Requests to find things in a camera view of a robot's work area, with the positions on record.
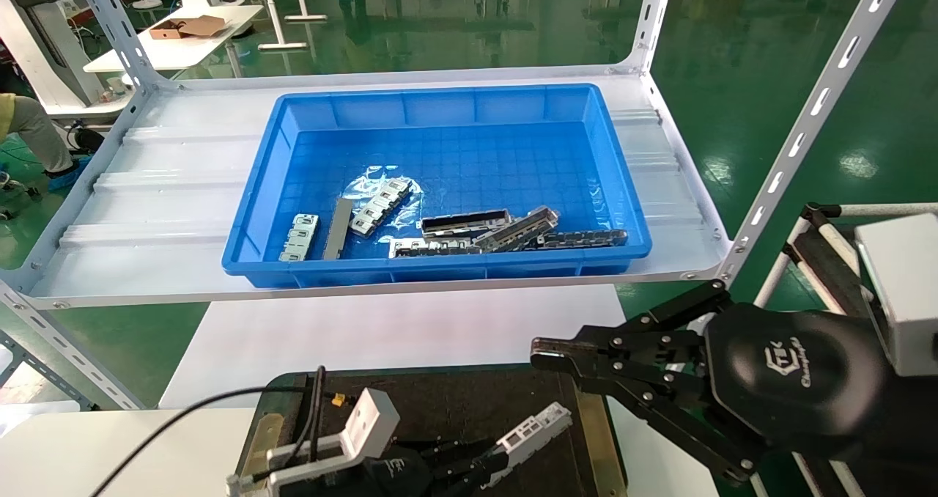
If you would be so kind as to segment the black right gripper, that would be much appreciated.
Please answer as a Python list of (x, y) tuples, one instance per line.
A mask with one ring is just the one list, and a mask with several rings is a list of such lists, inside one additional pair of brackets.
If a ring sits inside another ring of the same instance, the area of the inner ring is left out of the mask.
[[(569, 339), (537, 337), (530, 363), (569, 375), (587, 394), (612, 397), (738, 486), (755, 474), (756, 458), (642, 381), (651, 380), (652, 368), (699, 366), (706, 340), (714, 399), (770, 446), (802, 454), (861, 451), (892, 377), (872, 322), (732, 303), (725, 284), (711, 280), (619, 326), (584, 325)], [(710, 314), (716, 316), (703, 336), (690, 327)]]

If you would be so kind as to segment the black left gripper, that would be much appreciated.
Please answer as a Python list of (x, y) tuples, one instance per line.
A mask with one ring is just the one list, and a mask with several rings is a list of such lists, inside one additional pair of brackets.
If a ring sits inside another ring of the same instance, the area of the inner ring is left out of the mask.
[[(432, 471), (429, 464), (448, 465)], [(358, 496), (475, 493), (495, 486), (510, 471), (509, 454), (494, 441), (433, 441), (420, 454), (366, 458), (361, 464)]]

